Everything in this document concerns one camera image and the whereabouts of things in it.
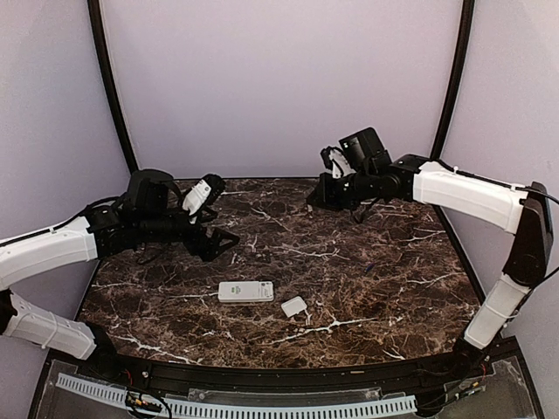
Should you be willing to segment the white remote control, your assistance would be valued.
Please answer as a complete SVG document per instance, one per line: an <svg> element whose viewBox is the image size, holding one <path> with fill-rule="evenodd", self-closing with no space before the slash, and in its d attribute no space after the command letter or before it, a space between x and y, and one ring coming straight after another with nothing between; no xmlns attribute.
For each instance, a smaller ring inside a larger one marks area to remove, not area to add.
<svg viewBox="0 0 559 419"><path fill-rule="evenodd" d="M273 283L269 281L224 281L219 284L221 303L259 303L274 300Z"/></svg>

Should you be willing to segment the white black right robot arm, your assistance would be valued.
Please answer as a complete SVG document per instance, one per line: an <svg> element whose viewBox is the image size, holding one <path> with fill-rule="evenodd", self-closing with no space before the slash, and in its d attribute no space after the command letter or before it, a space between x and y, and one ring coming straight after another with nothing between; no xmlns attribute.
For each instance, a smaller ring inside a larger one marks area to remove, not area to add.
<svg viewBox="0 0 559 419"><path fill-rule="evenodd" d="M307 199L325 210L357 210L393 200L425 204L509 235L499 251L503 267L466 326L445 370L463 379L480 363L479 352L518 314L535 288L557 275L550 269L554 231L550 205L557 198L533 182L523 185L476 175L440 159L406 154L393 159L376 130L366 127L320 151L323 172Z"/></svg>

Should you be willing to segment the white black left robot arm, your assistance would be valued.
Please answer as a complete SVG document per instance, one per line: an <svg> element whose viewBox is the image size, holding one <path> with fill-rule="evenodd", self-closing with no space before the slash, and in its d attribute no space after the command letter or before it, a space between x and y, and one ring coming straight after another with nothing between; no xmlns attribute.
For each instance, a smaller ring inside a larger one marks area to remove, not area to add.
<svg viewBox="0 0 559 419"><path fill-rule="evenodd" d="M225 186L222 177L208 174L182 192L166 172L137 170L122 195L88 204L62 223L3 240L1 334L88 360L102 379L117 380L123 362L102 327L62 318L24 300L11 287L40 273L108 258L141 244L181 243L190 255L210 262L239 241L225 230L206 227L217 218L211 206Z"/></svg>

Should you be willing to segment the white battery cover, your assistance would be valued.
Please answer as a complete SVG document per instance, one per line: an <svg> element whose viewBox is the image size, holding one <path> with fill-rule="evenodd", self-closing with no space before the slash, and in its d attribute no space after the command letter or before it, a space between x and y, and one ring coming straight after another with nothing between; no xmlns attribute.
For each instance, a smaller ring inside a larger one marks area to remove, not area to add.
<svg viewBox="0 0 559 419"><path fill-rule="evenodd" d="M296 296L283 302L280 307L283 313L288 318L291 318L299 313L305 312L307 310L307 303L301 296Z"/></svg>

